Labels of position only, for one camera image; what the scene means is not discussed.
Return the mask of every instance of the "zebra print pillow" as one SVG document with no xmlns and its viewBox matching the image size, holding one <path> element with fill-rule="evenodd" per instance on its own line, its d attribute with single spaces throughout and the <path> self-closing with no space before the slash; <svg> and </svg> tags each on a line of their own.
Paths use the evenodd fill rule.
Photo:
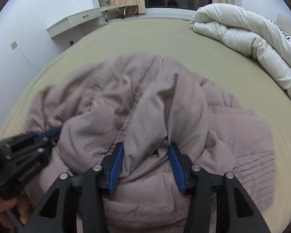
<svg viewBox="0 0 291 233">
<path fill-rule="evenodd" d="M 283 29 L 281 29 L 278 25 L 276 25 L 277 26 L 277 28 L 283 33 L 283 35 L 285 36 L 285 38 L 288 40 L 288 41 L 290 41 L 291 42 L 291 36 L 288 34 L 288 33 L 286 33 Z"/>
</svg>

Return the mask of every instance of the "silver bolt head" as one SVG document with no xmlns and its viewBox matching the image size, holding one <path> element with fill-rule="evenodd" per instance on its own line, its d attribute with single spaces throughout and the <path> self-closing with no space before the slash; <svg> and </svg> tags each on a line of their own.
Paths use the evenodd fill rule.
<svg viewBox="0 0 291 233">
<path fill-rule="evenodd" d="M 59 175 L 59 177 L 62 179 L 62 180 L 65 180 L 68 178 L 68 174 L 67 173 L 62 173 L 61 175 Z"/>
<path fill-rule="evenodd" d="M 193 170 L 194 172 L 198 172 L 198 171 L 201 170 L 201 167 L 198 166 L 198 165 L 193 165 L 193 166 L 192 166 L 192 170 Z"/>
<path fill-rule="evenodd" d="M 228 179 L 233 179 L 233 178 L 235 177 L 235 175 L 234 175 L 233 173 L 231 173 L 231 172 L 227 172 L 227 173 L 226 173 L 226 177 L 227 177 Z"/>
<path fill-rule="evenodd" d="M 96 172 L 100 171 L 101 169 L 102 169 L 102 166 L 101 165 L 95 165 L 95 166 L 93 166 L 93 170 L 96 171 Z"/>
</svg>

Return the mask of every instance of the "blue gripper pad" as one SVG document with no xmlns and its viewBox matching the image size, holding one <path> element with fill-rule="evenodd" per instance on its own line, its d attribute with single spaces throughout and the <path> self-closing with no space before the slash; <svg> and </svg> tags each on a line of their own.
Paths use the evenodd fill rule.
<svg viewBox="0 0 291 233">
<path fill-rule="evenodd" d="M 34 142 L 38 143 L 39 141 L 41 141 L 44 137 L 50 137 L 52 135 L 55 135 L 58 132 L 61 132 L 62 127 L 56 127 L 56 128 L 52 128 L 47 132 L 44 133 L 40 133 L 35 139 Z"/>
<path fill-rule="evenodd" d="M 168 156 L 169 156 L 169 161 L 171 164 L 173 176 L 175 178 L 177 187 L 179 191 L 182 194 L 184 194 L 186 191 L 185 182 L 184 182 L 184 172 L 172 144 L 168 146 Z"/>
<path fill-rule="evenodd" d="M 108 185 L 108 193 L 110 194 L 114 191 L 118 184 L 118 180 L 122 171 L 123 156 L 124 156 L 124 144 L 122 143 L 110 171 L 110 179 Z"/>
</svg>

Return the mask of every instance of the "bed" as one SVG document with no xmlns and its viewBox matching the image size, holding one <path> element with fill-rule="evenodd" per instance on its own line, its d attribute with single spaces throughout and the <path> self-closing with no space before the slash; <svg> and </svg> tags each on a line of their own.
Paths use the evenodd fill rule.
<svg viewBox="0 0 291 233">
<path fill-rule="evenodd" d="M 52 61 L 26 89 L 0 138 L 19 133 L 32 99 L 46 85 L 60 82 L 87 63 L 139 50 L 174 57 L 234 93 L 243 107 L 268 120 L 275 144 L 275 200 L 263 216 L 272 233 L 282 233 L 291 221 L 291 100 L 257 62 L 194 33 L 188 21 L 115 21 L 85 36 Z"/>
</svg>

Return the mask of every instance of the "white shelf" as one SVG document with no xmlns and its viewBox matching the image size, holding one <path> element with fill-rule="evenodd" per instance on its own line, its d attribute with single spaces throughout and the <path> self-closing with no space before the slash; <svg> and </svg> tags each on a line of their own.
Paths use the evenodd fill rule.
<svg viewBox="0 0 291 233">
<path fill-rule="evenodd" d="M 94 18 L 102 17 L 104 11 L 115 8 L 115 5 L 108 5 L 104 7 L 99 7 L 91 10 L 82 11 L 68 17 L 65 17 L 53 24 L 47 29 L 50 37 L 55 37 L 56 35 L 69 30 L 72 27 L 80 25 L 86 21 L 92 20 Z"/>
</svg>

